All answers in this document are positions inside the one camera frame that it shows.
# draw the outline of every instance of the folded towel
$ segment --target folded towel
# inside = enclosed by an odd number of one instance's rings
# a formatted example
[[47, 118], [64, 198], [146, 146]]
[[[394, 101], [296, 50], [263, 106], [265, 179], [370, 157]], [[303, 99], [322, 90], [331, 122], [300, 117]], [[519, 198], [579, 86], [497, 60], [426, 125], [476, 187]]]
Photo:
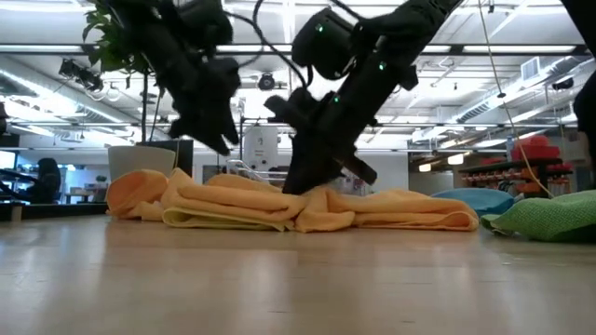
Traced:
[[501, 216], [483, 216], [481, 224], [499, 235], [519, 233], [546, 242], [595, 242], [596, 191], [525, 199]]
[[[139, 176], [123, 176], [112, 185], [128, 189], [129, 197], [108, 198], [110, 214], [118, 218], [154, 218], [162, 213], [163, 222], [179, 228], [222, 228], [251, 230], [296, 230], [331, 232], [351, 226], [473, 231], [478, 217], [464, 202], [434, 199], [415, 192], [393, 190], [366, 197], [338, 194], [318, 187], [304, 195], [283, 194], [277, 187], [236, 175], [222, 174], [205, 185], [198, 185], [176, 169], [162, 191], [161, 206], [137, 192]], [[126, 215], [113, 211], [126, 203]]]
[[513, 196], [507, 192], [482, 188], [453, 189], [433, 194], [432, 197], [461, 200], [474, 209], [479, 217], [503, 214], [515, 202]]
[[108, 214], [119, 219], [142, 218], [161, 221], [161, 210], [155, 201], [168, 188], [168, 178], [161, 172], [137, 170], [110, 184], [105, 195]]

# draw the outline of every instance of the blue cushion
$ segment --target blue cushion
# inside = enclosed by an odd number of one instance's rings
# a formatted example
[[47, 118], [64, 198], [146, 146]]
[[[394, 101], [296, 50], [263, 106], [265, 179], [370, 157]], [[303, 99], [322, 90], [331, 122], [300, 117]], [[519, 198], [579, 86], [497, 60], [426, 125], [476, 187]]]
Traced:
[[437, 198], [455, 199], [465, 202], [476, 211], [478, 216], [486, 214], [503, 214], [514, 203], [511, 194], [482, 188], [462, 188], [439, 192], [432, 195]]

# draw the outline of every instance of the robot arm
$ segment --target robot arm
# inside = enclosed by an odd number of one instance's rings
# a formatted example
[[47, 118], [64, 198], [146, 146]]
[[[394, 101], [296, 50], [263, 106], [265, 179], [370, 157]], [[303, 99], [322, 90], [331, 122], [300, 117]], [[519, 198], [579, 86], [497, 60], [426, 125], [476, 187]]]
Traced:
[[[376, 172], [354, 156], [354, 143], [397, 85], [412, 89], [418, 84], [413, 62], [462, 1], [410, 0], [355, 26], [328, 8], [310, 19], [292, 44], [292, 60], [327, 79], [345, 81], [322, 100], [300, 87], [287, 101], [272, 97], [266, 102], [296, 129], [285, 193], [304, 193], [338, 177], [342, 168], [368, 183], [376, 180]], [[229, 100], [240, 80], [235, 60], [213, 58], [216, 46], [232, 37], [221, 2], [179, 8], [169, 0], [108, 4], [174, 99], [180, 119], [172, 123], [170, 136], [189, 135], [229, 154], [222, 136], [238, 143]]]
[[396, 86], [418, 84], [412, 64], [461, 2], [410, 0], [354, 27], [328, 8], [310, 19], [292, 44], [292, 60], [326, 79], [345, 69], [348, 75], [321, 101], [298, 89], [289, 101], [272, 97], [265, 103], [296, 129], [284, 193], [302, 194], [339, 177], [342, 168], [368, 183], [376, 180], [376, 172], [355, 157], [354, 143]]

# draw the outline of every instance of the ceiling pipe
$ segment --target ceiling pipe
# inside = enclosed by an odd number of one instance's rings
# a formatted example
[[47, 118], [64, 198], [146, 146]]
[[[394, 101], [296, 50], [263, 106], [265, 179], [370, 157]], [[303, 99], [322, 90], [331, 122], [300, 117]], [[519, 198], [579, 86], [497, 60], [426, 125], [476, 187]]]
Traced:
[[[544, 66], [539, 74], [531, 79], [524, 80], [521, 74], [509, 79], [501, 85], [503, 92], [506, 94], [504, 99], [498, 98], [500, 93], [498, 87], [487, 91], [483, 98], [471, 102], [460, 109], [460, 111], [452, 116], [446, 123], [465, 123], [469, 119], [474, 118], [480, 114], [493, 111], [503, 105], [503, 103], [511, 102], [535, 90], [535, 87], [556, 80], [566, 74], [574, 72], [579, 66], [584, 66], [593, 60], [585, 60], [576, 57], [565, 57], [550, 62]], [[417, 130], [413, 133], [413, 141], [424, 141], [436, 138], [443, 132], [447, 131], [447, 127], [433, 127]]]

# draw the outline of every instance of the yellow towel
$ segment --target yellow towel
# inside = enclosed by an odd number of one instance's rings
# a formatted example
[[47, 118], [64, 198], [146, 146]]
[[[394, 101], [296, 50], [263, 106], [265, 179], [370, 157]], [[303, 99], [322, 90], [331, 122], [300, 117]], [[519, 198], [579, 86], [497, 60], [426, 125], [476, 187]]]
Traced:
[[[114, 193], [113, 187], [127, 192], [108, 195], [110, 214], [143, 220], [155, 220], [161, 215], [164, 223], [179, 228], [288, 229], [303, 233], [350, 226], [452, 231], [474, 231], [478, 227], [476, 213], [465, 203], [410, 191], [360, 197], [318, 187], [304, 195], [292, 195], [236, 175], [218, 175], [206, 185], [198, 185], [179, 169], [165, 183], [166, 178], [156, 174], [136, 171], [115, 181], [108, 194]], [[147, 191], [152, 184], [154, 191]], [[151, 200], [159, 198], [157, 191], [161, 191], [161, 205]]]

